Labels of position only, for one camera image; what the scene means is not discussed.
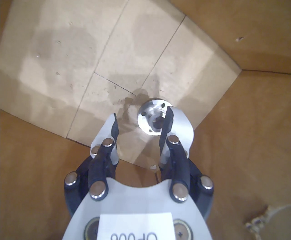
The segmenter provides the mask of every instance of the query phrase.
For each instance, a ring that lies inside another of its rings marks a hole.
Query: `small debris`
[[[237,38],[235,41],[236,42],[239,42],[239,41],[241,41],[241,40],[243,40],[244,39],[244,37],[239,37],[239,38]]]

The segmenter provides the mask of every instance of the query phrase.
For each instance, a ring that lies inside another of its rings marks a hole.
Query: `white label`
[[[101,214],[97,240],[175,240],[172,214]]]

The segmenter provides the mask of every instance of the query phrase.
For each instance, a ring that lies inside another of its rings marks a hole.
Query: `screw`
[[[102,145],[104,147],[110,147],[112,144],[113,144],[113,140],[111,138],[106,138],[102,142]]]
[[[178,144],[179,143],[179,138],[176,135],[170,135],[168,137],[168,140],[172,144]]]

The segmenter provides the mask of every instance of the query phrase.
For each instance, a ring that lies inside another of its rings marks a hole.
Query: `metal plate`
[[[166,116],[168,106],[172,106],[172,104],[162,99],[145,102],[137,114],[137,123],[141,130],[148,135],[161,135],[162,128],[154,128],[153,123],[158,117],[164,118]]]

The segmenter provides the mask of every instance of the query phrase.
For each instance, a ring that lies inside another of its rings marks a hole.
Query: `metal bolt head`
[[[113,144],[113,140],[111,138],[106,138],[102,142],[102,145],[104,147],[110,147],[112,144]]]
[[[202,184],[202,186],[203,186],[205,189],[210,190],[210,189],[213,188],[213,182],[212,182],[212,180],[210,179],[210,177],[208,177],[208,176],[202,176],[202,177],[200,178],[200,180],[201,180],[201,184]]]
[[[91,198],[98,199],[101,198],[106,190],[106,185],[103,181],[96,181],[90,187],[89,193]]]
[[[93,148],[91,149],[91,153],[92,153],[94,156],[96,156],[96,155],[97,155],[97,152],[98,152],[98,150],[99,150],[99,148],[100,148],[100,145],[97,145],[97,146],[93,147]]]
[[[67,186],[72,186],[77,182],[77,177],[78,174],[76,172],[70,172],[66,177],[65,177],[65,184]]]
[[[170,135],[168,137],[168,140],[172,144],[178,144],[179,143],[179,138],[176,135]]]
[[[174,225],[174,230],[175,230],[176,240],[189,239],[189,233],[187,231],[187,228],[184,225],[177,223]]]
[[[176,240],[193,240],[192,231],[185,221],[175,219],[173,223]]]
[[[84,239],[85,240],[96,240],[98,227],[99,227],[99,217],[91,219],[84,230]]]
[[[182,183],[175,183],[172,188],[173,195],[176,199],[183,202],[186,201],[188,196],[188,189]]]

